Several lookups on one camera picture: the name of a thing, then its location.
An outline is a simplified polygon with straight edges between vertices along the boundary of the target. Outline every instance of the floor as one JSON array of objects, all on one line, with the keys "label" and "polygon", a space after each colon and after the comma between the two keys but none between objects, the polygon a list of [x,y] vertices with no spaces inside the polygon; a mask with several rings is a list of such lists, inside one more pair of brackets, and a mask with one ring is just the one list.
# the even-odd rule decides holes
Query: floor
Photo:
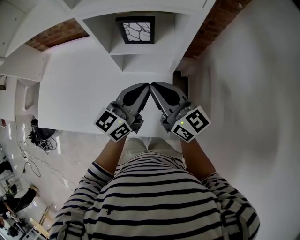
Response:
[{"label": "floor", "polygon": [[[9,159],[16,176],[16,180],[21,176],[25,160],[17,141],[23,142],[23,127],[25,138],[31,131],[31,116],[17,116],[15,122],[7,122],[6,128],[0,127],[0,144]],[[47,155],[27,139],[26,144],[20,143],[23,150],[28,153],[28,159],[32,160],[38,169],[31,163],[32,169],[26,164],[26,173],[20,178],[23,191],[18,194],[22,196],[32,183],[40,190],[40,198],[35,198],[34,202],[21,212],[22,216],[33,218],[39,221],[46,206],[53,203],[51,215],[55,216],[57,211],[75,190],[80,178],[90,166],[91,162],[99,155],[108,141],[106,135],[87,134],[68,131],[57,131],[53,138],[59,141],[59,146],[50,151]],[[145,145],[149,143],[149,138],[142,138]],[[168,140],[174,148],[180,150],[179,140]],[[50,223],[45,223],[44,227],[50,228]]]}]

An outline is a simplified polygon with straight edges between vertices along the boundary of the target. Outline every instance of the brick wall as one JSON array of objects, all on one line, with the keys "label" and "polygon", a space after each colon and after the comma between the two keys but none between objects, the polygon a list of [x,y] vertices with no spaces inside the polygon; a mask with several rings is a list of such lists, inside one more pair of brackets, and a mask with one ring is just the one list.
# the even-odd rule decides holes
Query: brick wall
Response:
[{"label": "brick wall", "polygon": [[37,34],[26,44],[43,51],[50,47],[87,36],[87,32],[79,23],[75,19],[70,19]]},{"label": "brick wall", "polygon": [[198,58],[250,1],[217,0],[184,56]]}]

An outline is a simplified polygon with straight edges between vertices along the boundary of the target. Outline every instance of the striped shirt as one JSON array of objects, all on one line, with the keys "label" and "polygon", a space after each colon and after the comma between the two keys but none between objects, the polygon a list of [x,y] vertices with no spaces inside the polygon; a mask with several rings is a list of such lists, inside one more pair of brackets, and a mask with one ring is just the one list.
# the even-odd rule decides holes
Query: striped shirt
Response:
[{"label": "striped shirt", "polygon": [[92,163],[50,239],[252,240],[259,226],[249,201],[218,173],[198,180],[181,160],[146,151],[115,175]]}]

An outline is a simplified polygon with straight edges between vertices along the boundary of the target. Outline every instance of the white pants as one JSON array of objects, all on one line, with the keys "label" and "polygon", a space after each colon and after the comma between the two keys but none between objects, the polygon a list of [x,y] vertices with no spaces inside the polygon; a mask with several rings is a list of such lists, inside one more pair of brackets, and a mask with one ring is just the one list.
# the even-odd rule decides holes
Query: white pants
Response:
[{"label": "white pants", "polygon": [[162,138],[151,138],[148,149],[146,148],[144,142],[141,139],[129,138],[124,145],[124,149],[121,154],[118,165],[126,163],[130,159],[147,150],[182,160],[182,153],[176,151]]}]

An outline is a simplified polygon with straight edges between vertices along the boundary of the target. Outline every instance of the person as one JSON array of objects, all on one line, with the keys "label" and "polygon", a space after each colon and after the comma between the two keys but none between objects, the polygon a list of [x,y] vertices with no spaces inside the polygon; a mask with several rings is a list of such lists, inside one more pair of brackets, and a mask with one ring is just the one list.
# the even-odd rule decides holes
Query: person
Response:
[{"label": "person", "polygon": [[[8,161],[0,164],[0,174],[5,170],[13,171]],[[8,219],[9,215],[15,215],[24,208],[27,208],[35,197],[39,197],[39,189],[33,184],[29,186],[28,191],[21,198],[14,198],[16,189],[16,185],[13,184],[9,194],[6,194],[6,200],[3,198],[0,199],[0,228],[4,227],[4,219]]]},{"label": "person", "polygon": [[254,239],[260,221],[250,202],[196,139],[181,147],[185,164],[160,138],[148,150],[140,139],[110,140],[58,212],[49,239]]}]

